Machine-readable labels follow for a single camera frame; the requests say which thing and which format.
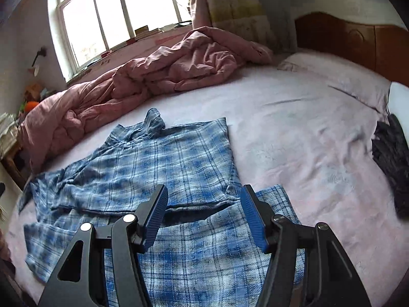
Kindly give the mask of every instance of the wooden headboard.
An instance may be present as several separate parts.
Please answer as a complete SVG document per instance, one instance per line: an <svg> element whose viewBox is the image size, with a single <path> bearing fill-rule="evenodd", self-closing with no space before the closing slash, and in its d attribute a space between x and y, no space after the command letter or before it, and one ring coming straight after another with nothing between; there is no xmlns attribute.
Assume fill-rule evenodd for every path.
<svg viewBox="0 0 409 307"><path fill-rule="evenodd" d="M409 32L395 25L352 23L326 13L295 20L300 48L331 53L409 86Z"/></svg>

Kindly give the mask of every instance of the blue gripper pad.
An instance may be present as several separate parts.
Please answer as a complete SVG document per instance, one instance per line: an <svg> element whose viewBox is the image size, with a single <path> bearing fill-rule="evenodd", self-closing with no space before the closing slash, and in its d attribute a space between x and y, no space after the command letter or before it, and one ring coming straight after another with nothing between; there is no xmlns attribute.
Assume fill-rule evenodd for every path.
<svg viewBox="0 0 409 307"><path fill-rule="evenodd" d="M153 206L152 212L150 213L146 224L144 225L145 240L143 243L143 247L145 251L148 250L149 247L152 247L153 243L155 242L156 235L159 230L160 224L162 223L162 219L167 206L168 189L164 187L162 192L158 196L156 204Z"/></svg>
<svg viewBox="0 0 409 307"><path fill-rule="evenodd" d="M241 188L240 202L256 246L259 247L262 252L267 252L268 243L265 236L265 224L246 187Z"/></svg>

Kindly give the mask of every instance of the window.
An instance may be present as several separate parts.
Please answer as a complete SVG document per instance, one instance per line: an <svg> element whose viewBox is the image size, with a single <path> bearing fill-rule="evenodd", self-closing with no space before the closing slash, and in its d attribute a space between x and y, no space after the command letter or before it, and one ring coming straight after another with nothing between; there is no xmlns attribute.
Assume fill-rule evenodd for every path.
<svg viewBox="0 0 409 307"><path fill-rule="evenodd" d="M59 0L58 13L74 72L133 38L137 28L191 19L189 0Z"/></svg>

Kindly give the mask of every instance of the stack of papers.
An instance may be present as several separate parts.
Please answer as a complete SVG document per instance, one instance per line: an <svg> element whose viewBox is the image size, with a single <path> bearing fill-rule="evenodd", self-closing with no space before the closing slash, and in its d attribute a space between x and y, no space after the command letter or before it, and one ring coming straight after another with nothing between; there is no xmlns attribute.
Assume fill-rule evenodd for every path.
<svg viewBox="0 0 409 307"><path fill-rule="evenodd" d="M3 113L0 115L0 159L17 142L18 128L16 115Z"/></svg>

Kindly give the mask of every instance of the windowsill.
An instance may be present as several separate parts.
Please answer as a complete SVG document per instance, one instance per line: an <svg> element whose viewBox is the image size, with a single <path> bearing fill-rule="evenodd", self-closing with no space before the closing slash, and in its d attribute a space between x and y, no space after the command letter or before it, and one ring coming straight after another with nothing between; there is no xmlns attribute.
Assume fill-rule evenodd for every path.
<svg viewBox="0 0 409 307"><path fill-rule="evenodd" d="M184 35L191 29L192 26L187 25L180 28L171 29L165 32L160 32L158 34L154 34L152 36L145 37L134 42L131 42L132 39L130 39L127 41L131 42L130 44L126 44L127 42L122 43L124 44L124 46L122 46L122 44L119 44L118 45L119 48L117 50L113 51L112 53L109 53L107 56L103 58L99 56L99 59L95 60L94 62L90 62L90 64L86 68L74 74L67 81L67 88L71 87L74 84L80 83L80 81L81 83L84 81L90 81L89 77L86 76L91 72L92 74L94 74L95 72L98 73L99 69L106 69L102 67L104 65L107 66L108 63L112 64L117 61L116 66L113 66L112 68L108 69L111 70L119 65L127 63L129 60L133 58L148 56L152 52L156 51L156 49L159 48L160 46L168 46L168 43L171 44L171 46L173 46L175 44L173 43L174 40L177 39L177 42L179 42L184 37Z"/></svg>

